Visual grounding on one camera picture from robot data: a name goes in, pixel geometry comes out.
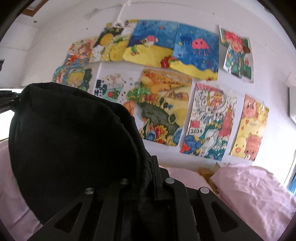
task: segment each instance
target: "ceiling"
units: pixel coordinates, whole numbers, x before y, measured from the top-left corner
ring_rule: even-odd
[[[33,17],[21,14],[15,21],[39,29],[54,16],[83,1],[87,0],[49,0]]]

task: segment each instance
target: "white wall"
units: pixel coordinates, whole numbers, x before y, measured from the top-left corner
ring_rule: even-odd
[[[14,22],[0,42],[0,59],[5,59],[0,72],[0,88],[18,88],[23,65],[37,32],[36,28]]]
[[[120,7],[112,7],[116,4],[116,0],[85,0],[82,4],[56,16],[39,29],[32,42],[32,48],[26,56],[21,85],[51,81],[55,69],[63,63],[72,42],[98,35],[105,23],[116,19],[120,11]],[[258,100],[264,101],[270,111],[266,131],[254,164],[268,169],[281,182],[284,182],[296,149],[296,144],[294,144],[296,126],[287,116],[287,87],[283,82],[296,66],[294,57],[296,50],[292,49],[289,40],[286,39],[285,32],[282,30],[279,33],[275,32],[279,26],[272,23],[273,16],[261,18],[257,16],[262,14],[264,8],[260,9],[258,6],[256,15],[243,5],[243,0],[240,4],[231,0],[183,0],[182,3],[179,0],[141,3],[139,0],[124,10],[122,19],[174,20],[217,34],[219,33],[217,25],[221,25],[241,36],[250,38],[254,57],[255,83],[253,85],[243,83],[223,71],[222,65],[226,48],[220,48],[218,83],[232,88],[238,95],[234,129],[229,143],[233,142],[239,124],[244,94],[248,93]],[[90,20],[83,18],[94,8],[103,10]],[[138,71],[143,69],[143,66],[125,62],[104,63],[104,65],[106,64],[115,68],[120,66]],[[139,113],[137,113],[136,119],[137,124],[141,125]],[[214,161],[209,159],[179,153],[179,146],[173,148],[146,141],[145,146],[150,154],[158,156],[159,163],[163,165],[197,170],[201,165],[214,164]],[[240,162],[241,159],[227,155],[230,148],[231,145],[228,146],[222,161]]]

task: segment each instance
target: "window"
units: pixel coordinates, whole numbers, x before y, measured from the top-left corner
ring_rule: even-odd
[[[16,93],[22,92],[22,89],[0,89],[0,90],[11,90]],[[14,114],[15,113],[12,110],[8,110],[0,114],[0,141],[8,138],[10,123]]]
[[[47,3],[47,1],[48,0],[35,0],[29,7],[27,7],[27,9],[23,11],[23,14],[33,17],[38,10]]]

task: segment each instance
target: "girl drawing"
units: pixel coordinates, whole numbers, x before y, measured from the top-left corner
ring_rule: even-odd
[[[92,49],[92,40],[82,43],[75,51],[75,46],[72,45],[69,49],[66,62],[64,66],[70,65],[81,66],[89,62],[90,54]]]
[[[63,66],[58,67],[54,73],[52,81],[58,84],[62,84],[66,70],[67,69],[65,69]]]

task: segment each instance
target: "paper artwork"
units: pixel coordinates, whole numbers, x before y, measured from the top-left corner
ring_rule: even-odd
[[[113,27],[112,23],[108,23],[94,45],[90,61],[123,60],[123,53],[136,24],[136,19],[126,20],[123,27]]]
[[[53,82],[88,91],[92,79],[91,67],[64,68],[58,67],[53,76]]]
[[[220,28],[220,35],[221,42],[228,47],[223,69],[238,78],[244,76],[249,83],[254,83],[250,40],[223,28]]]
[[[201,80],[217,80],[219,36],[179,24],[170,67]]]
[[[135,99],[142,110],[143,139],[169,146],[179,143],[192,78],[174,72],[144,69]]]
[[[64,66],[67,68],[81,67],[90,62],[91,51],[98,37],[77,41],[69,48]]]
[[[99,73],[94,95],[123,105],[133,115],[136,104],[135,89],[141,73],[120,69],[103,69]]]
[[[181,153],[221,161],[232,131],[236,102],[235,96],[219,87],[197,83]]]
[[[254,161],[260,148],[269,109],[249,95],[245,96],[239,130],[232,156]]]
[[[177,27],[177,22],[139,20],[124,52],[124,60],[169,68]]]

